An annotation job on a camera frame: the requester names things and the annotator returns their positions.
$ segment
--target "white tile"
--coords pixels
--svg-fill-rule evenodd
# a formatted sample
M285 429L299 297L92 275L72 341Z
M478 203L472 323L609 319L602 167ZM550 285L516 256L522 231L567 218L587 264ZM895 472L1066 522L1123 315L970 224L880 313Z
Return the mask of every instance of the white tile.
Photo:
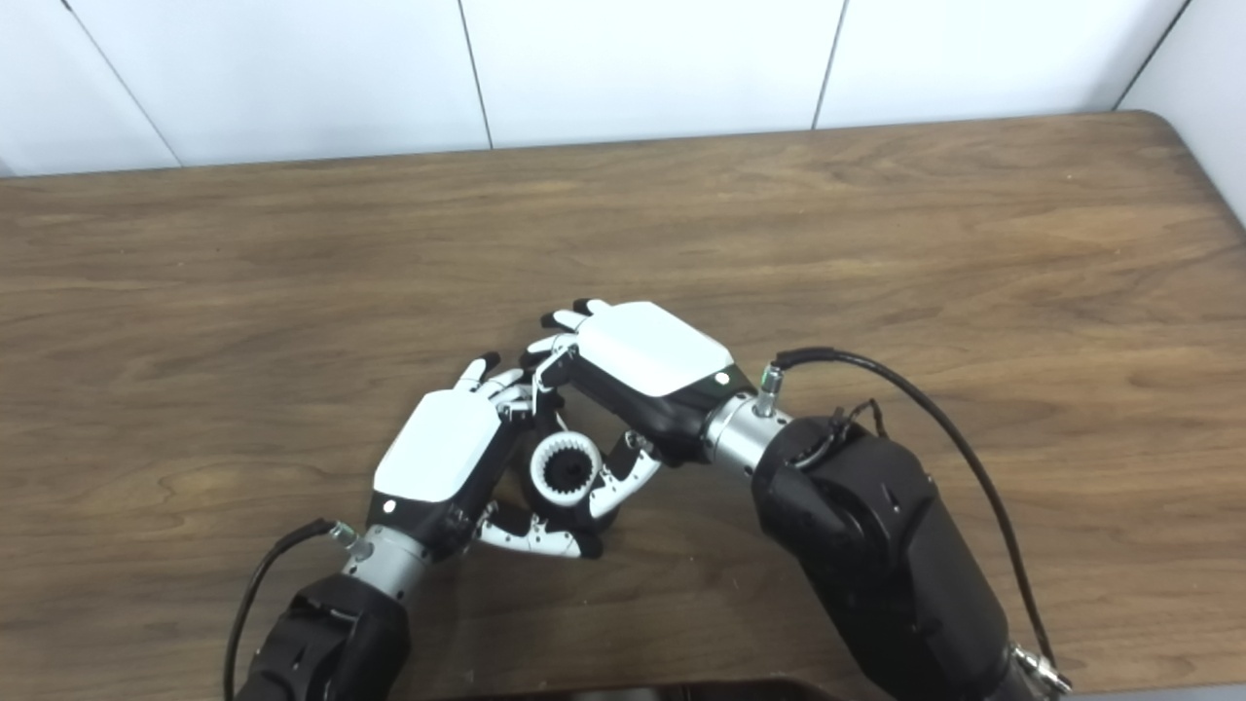
M810 128L840 0L464 0L495 146Z
M851 0L819 127L1110 110L1182 0Z
M22 176L177 166L74 15L46 0L0 2L0 161Z
M72 0L187 164L485 148L446 0Z

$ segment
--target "silver metal connector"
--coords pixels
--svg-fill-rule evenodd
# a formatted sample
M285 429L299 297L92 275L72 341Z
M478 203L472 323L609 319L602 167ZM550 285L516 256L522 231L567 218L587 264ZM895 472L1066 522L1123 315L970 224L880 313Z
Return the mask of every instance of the silver metal connector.
M774 366L766 366L761 374L761 391L758 393L758 401L753 405L753 413L764 420L775 416L780 390L782 390L782 371Z
M346 553L350 553L350 557L354 558L355 562L361 563L373 555L373 544L363 538L359 538L355 529L343 522L338 522L333 527L329 532L329 538L334 539L338 545L345 548Z
M1073 682L1069 681L1069 677L1062 675L1060 670L1055 669L1055 665L1047 657L1035 655L1015 642L1012 645L1012 651L1020 669L1047 689L1059 694L1073 691Z

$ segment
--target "wooden table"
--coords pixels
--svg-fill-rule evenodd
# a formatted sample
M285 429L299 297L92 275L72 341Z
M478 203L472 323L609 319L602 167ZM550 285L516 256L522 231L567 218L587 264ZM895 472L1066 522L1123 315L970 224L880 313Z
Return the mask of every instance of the wooden table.
M425 392L581 295L652 298L760 371L834 342L958 421L1084 691L1246 681L1246 248L1143 113L0 181L0 697L218 699L257 558L358 522ZM1014 635L986 502L937 476ZM577 425L607 441L613 420ZM270 575L244 649L328 544ZM629 502L601 562L440 568L394 699L789 676L877 699L743 486Z

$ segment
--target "white hand cover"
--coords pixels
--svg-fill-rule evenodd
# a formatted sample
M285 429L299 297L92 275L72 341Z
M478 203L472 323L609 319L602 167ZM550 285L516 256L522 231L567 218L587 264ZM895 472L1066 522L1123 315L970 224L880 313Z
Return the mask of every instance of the white hand cover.
M506 371L481 382L488 367L487 360L477 359L452 390L424 396L381 458L373 489L437 503L462 488L502 422L532 406L530 388L520 385L523 371Z
M653 301L589 299L583 310L562 309L545 319L569 332L528 345L528 357L557 357L576 347L583 360L648 397L665 397L735 364L721 342Z

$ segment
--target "robotic hand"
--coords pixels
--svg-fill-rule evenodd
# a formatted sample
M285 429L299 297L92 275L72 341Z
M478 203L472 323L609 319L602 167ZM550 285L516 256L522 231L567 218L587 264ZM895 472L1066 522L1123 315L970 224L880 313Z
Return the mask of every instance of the robotic hand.
M500 513L491 493L506 458L531 426L521 370L485 380L488 354L450 390L431 392L390 446L373 481L368 528L316 520L278 542L243 599L226 654L224 699L247 610L283 552L329 534L349 560L302 589L255 652L238 701L380 701L410 652L406 606L427 569L464 550ZM526 534L525 528L513 529Z
M542 325L559 332L530 345L521 360L532 374L538 431L571 433L553 431L557 392L568 385L630 428L616 447L621 458L612 452L609 461L624 471L607 466L596 473L588 508L606 491L630 494L659 462L741 472L751 481L763 530L796 557L857 664L887 694L898 701L1033 701L1069 691L1049 661L989 478L951 421L902 377L860 356L811 347L780 354L759 392L726 347L650 301L582 299L547 314ZM849 416L837 410L799 420L775 408L784 374L811 361L882 376L953 438L1001 517L1043 656L1009 641L1003 609L933 481L887 438L876 403ZM876 435L855 423L867 407ZM625 472L632 458L644 466L634 482L635 469ZM589 515L602 514L598 508Z

